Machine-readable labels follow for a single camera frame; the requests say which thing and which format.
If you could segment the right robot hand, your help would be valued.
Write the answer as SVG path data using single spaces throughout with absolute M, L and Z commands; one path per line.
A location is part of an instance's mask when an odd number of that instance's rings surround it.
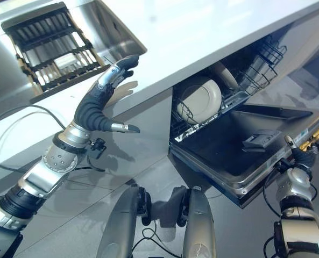
M 302 151 L 289 135 L 285 135 L 284 140 L 292 152 L 294 159 L 293 165 L 301 169 L 309 170 L 315 163 L 314 154 Z

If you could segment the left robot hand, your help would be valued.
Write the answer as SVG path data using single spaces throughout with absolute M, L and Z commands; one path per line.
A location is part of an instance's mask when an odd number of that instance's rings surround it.
M 113 121 L 103 113 L 117 86 L 133 75 L 132 68 L 138 62 L 139 55 L 130 55 L 112 64 L 80 101 L 74 114 L 74 123 L 88 131 L 140 133 L 138 127 Z

